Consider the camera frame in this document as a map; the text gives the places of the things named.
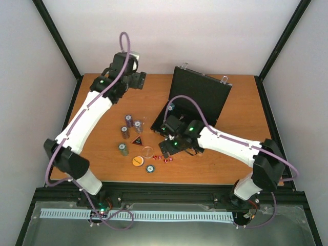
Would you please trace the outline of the clear round dealer button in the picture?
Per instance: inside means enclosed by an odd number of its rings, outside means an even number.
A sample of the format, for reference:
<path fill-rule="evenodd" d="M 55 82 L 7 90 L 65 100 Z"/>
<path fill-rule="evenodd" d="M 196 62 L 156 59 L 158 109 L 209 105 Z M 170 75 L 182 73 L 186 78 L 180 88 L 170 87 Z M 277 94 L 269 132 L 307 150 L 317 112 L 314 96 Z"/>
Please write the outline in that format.
<path fill-rule="evenodd" d="M 142 149 L 141 154 L 144 158 L 152 158 L 154 155 L 154 149 L 150 146 L 145 146 Z"/>

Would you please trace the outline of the single blue poker chip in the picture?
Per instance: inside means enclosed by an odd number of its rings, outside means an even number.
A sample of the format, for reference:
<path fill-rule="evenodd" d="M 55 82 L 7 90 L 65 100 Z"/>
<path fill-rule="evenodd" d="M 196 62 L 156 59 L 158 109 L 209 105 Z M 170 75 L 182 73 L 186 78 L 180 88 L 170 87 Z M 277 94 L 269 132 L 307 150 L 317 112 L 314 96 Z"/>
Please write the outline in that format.
<path fill-rule="evenodd" d="M 153 165 L 148 165 L 148 166 L 146 167 L 146 172 L 147 172 L 147 173 L 153 173 L 154 171 L 155 171 L 155 168 L 154 168 Z"/>

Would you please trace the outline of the triangular all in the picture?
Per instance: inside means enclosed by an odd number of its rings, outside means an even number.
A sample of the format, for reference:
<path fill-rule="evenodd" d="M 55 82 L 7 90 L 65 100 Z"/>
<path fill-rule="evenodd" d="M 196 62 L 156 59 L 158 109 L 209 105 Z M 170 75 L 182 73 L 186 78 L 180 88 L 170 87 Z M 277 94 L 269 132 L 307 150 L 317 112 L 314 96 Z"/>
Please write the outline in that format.
<path fill-rule="evenodd" d="M 143 146 L 142 137 L 136 137 L 134 140 L 131 141 L 131 143 L 134 145 Z"/>

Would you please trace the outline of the blue chip stack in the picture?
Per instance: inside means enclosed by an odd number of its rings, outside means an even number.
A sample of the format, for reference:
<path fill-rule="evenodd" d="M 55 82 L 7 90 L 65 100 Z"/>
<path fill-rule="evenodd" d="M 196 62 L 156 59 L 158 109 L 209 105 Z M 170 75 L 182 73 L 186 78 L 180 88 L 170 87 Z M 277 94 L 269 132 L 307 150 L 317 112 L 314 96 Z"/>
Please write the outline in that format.
<path fill-rule="evenodd" d="M 173 111 L 175 109 L 175 105 L 173 103 L 171 103 L 169 106 L 168 106 L 168 111 Z"/>

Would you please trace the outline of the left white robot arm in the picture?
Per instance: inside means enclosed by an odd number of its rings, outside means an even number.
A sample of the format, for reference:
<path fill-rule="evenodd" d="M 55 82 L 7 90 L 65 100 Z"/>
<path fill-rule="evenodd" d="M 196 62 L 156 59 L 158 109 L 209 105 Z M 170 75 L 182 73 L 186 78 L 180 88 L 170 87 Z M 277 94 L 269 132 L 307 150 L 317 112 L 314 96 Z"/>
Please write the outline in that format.
<path fill-rule="evenodd" d="M 95 206 L 102 206 L 107 194 L 101 190 L 103 184 L 92 173 L 89 161 L 80 153 L 98 121 L 127 90 L 143 88 L 146 73 L 137 72 L 139 57 L 136 52 L 116 53 L 110 66 L 93 81 L 84 103 L 66 128 L 54 140 L 44 142 L 50 159 L 47 168 L 56 167 L 69 180 L 75 180 L 89 193 L 88 199 Z"/>

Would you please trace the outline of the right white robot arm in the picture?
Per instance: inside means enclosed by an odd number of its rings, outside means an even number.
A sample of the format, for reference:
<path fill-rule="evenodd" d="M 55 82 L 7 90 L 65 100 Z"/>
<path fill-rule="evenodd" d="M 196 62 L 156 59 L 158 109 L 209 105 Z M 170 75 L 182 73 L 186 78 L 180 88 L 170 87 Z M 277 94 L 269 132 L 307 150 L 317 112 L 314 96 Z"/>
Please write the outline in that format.
<path fill-rule="evenodd" d="M 226 198 L 235 208 L 242 207 L 245 201 L 261 191 L 276 191 L 285 170 L 282 153 L 271 139 L 251 141 L 221 132 L 200 120 L 187 124 L 174 115 L 162 123 L 160 130 L 166 139 L 159 146 L 166 157 L 188 149 L 196 153 L 209 149 L 252 168 L 250 174 L 235 182 Z"/>

